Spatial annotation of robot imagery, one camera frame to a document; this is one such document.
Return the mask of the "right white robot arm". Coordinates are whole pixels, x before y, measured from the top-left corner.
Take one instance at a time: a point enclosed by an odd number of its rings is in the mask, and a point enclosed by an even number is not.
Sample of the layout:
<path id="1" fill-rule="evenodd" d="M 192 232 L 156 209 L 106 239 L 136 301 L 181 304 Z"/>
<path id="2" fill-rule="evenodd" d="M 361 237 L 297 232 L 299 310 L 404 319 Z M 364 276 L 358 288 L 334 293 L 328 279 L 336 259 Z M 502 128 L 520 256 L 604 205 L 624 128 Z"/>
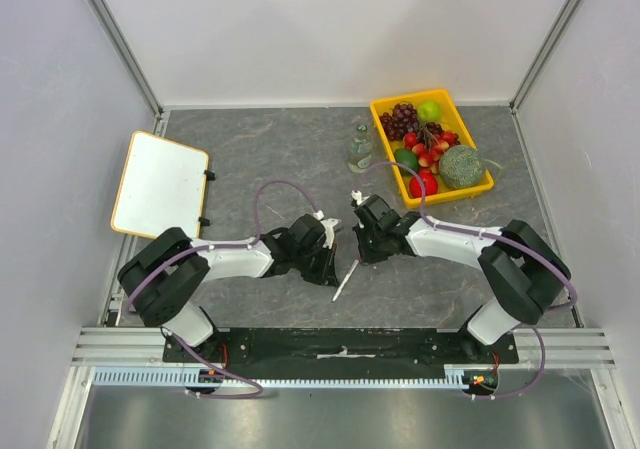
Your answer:
<path id="1" fill-rule="evenodd" d="M 401 216 L 378 195 L 353 191 L 351 198 L 362 263 L 406 255 L 449 260 L 484 274 L 492 299 L 464 323 L 457 340 L 460 355 L 469 362 L 483 361 L 494 343 L 517 326 L 536 325 L 556 307 L 562 291 L 575 294 L 568 267 L 523 221 L 480 228 L 446 223 L 418 211 Z"/>

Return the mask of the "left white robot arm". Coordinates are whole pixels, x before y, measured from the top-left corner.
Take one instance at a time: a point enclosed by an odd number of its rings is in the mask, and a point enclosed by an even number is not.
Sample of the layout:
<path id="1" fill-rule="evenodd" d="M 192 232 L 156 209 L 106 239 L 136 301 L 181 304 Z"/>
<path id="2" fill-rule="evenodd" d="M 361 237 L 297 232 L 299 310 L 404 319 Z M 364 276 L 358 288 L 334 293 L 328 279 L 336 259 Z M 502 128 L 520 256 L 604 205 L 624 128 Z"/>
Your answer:
<path id="1" fill-rule="evenodd" d="M 208 362 L 218 354 L 220 340 L 210 317 L 191 302 L 199 286 L 296 271 L 307 283 L 337 287 L 335 236 L 340 227 L 340 220 L 321 213 L 305 214 L 290 227 L 274 229 L 256 240 L 191 239 L 181 228 L 172 227 L 127 262 L 117 279 L 127 295 L 127 308 L 145 326 L 178 336 L 190 356 Z"/>

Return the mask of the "yellow framed whiteboard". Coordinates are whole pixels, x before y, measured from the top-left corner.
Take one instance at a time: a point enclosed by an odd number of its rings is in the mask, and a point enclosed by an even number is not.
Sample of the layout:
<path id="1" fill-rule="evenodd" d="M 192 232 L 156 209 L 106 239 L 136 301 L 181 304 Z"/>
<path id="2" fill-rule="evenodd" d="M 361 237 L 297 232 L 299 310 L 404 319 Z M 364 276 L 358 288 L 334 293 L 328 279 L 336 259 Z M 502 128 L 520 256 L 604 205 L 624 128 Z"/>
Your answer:
<path id="1" fill-rule="evenodd" d="M 156 135 L 131 137 L 111 228 L 154 239 L 172 227 L 198 237 L 204 207 L 209 155 Z"/>

